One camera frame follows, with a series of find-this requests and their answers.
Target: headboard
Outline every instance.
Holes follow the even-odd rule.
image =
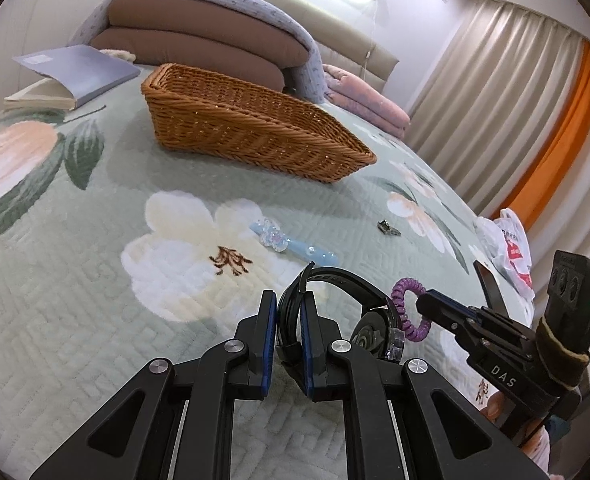
[[[381,91],[398,59],[371,38],[306,0],[264,0],[304,27],[319,45],[322,61],[363,78]]]

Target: folded pink blanket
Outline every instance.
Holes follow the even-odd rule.
[[[332,90],[326,91],[326,98],[334,105],[348,110],[350,113],[361,117],[365,121],[368,121],[373,126],[377,126],[380,130],[397,137],[397,139],[404,139],[404,131],[401,128],[393,126],[383,117],[378,116],[375,112],[369,110],[364,105],[360,105],[357,101],[352,100],[350,97],[338,94]]]
[[[326,77],[326,84],[331,90],[357,101],[397,128],[405,130],[410,124],[410,119],[402,108],[355,74],[332,65],[324,65],[324,70],[330,76]]]

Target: curtain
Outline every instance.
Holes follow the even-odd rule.
[[[499,209],[509,207],[529,230],[568,172],[590,130],[590,43],[557,126],[536,160]],[[492,216],[497,218],[499,210]]]
[[[495,0],[468,14],[411,111],[405,142],[478,214],[526,173],[572,90],[582,38]]]
[[[590,258],[590,132],[575,162],[528,232],[535,289],[535,315],[546,308],[555,250]]]

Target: brown woven basket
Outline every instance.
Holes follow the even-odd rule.
[[[377,157],[320,108],[208,70],[164,64],[142,83],[155,137],[170,150],[222,156],[322,182]]]

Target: blue hair clip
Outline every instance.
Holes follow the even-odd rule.
[[[270,218],[253,222],[250,228],[259,236],[259,241],[264,247],[271,247],[278,253],[288,249],[302,260],[315,262],[320,267],[337,267],[339,264],[337,256],[331,251],[288,238]]]

